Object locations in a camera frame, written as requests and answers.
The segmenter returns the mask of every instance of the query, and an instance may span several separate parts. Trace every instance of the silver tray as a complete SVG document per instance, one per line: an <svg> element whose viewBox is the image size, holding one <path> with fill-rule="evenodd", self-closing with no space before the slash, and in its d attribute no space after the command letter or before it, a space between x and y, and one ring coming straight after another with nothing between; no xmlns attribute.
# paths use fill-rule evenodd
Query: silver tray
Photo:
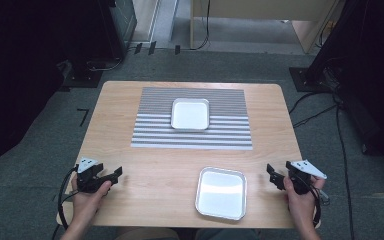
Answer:
<svg viewBox="0 0 384 240"><path fill-rule="evenodd" d="M240 220L246 211L246 179L238 172L206 167L199 176L196 209L206 216Z"/></svg>
<svg viewBox="0 0 384 240"><path fill-rule="evenodd" d="M209 103L206 99L178 98L171 111L171 126L184 131L203 131L210 124Z"/></svg>

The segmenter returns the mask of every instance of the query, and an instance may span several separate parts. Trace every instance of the floor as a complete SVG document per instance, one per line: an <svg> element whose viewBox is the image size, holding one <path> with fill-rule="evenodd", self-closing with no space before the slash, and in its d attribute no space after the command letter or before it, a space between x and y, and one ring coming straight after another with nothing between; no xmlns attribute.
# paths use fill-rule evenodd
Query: floor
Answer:
<svg viewBox="0 0 384 240"><path fill-rule="evenodd" d="M134 0L138 27L132 45L156 41L157 48L189 49L190 0ZM290 21L209 19L209 41L203 51L305 54ZM195 18L194 45L206 36L206 19ZM309 53L316 55L319 48Z"/></svg>

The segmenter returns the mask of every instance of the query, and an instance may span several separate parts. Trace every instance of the white tray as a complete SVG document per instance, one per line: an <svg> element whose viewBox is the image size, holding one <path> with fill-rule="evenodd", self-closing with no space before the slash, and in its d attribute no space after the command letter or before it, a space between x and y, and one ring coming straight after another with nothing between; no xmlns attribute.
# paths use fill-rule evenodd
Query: white tray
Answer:
<svg viewBox="0 0 384 240"><path fill-rule="evenodd" d="M237 171L206 167L201 171L195 201L206 216L240 220L246 210L246 179Z"/></svg>
<svg viewBox="0 0 384 240"><path fill-rule="evenodd" d="M173 102L171 126L185 131L203 131L210 124L206 99L178 98Z"/></svg>

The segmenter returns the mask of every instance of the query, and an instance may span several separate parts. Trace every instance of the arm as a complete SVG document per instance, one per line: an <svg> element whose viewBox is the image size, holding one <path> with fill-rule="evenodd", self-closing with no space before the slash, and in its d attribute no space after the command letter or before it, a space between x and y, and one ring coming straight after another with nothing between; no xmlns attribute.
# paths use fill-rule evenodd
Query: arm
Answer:
<svg viewBox="0 0 384 240"><path fill-rule="evenodd" d="M311 192L298 195L295 192L293 183L289 177L285 177L283 183L286 192L288 193L289 211L301 239L319 240L320 236L313 226L313 214L315 208L313 195ZM313 185L315 188L321 189L324 185L324 179L316 180Z"/></svg>
<svg viewBox="0 0 384 240"><path fill-rule="evenodd" d="M77 189L76 177L71 180L71 185L73 189ZM73 220L61 239L82 239L101 206L102 197L107 194L110 187L111 182L106 181L94 194L80 192L73 196Z"/></svg>

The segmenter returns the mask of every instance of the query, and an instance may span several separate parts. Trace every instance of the striped mat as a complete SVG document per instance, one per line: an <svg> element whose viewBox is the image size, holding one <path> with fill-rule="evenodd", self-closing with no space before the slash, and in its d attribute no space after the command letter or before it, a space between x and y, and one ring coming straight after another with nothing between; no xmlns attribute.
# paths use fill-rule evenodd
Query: striped mat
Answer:
<svg viewBox="0 0 384 240"><path fill-rule="evenodd" d="M210 125L202 132L171 127L176 98L209 101ZM142 90L131 142L132 147L252 150L243 90L156 88Z"/></svg>

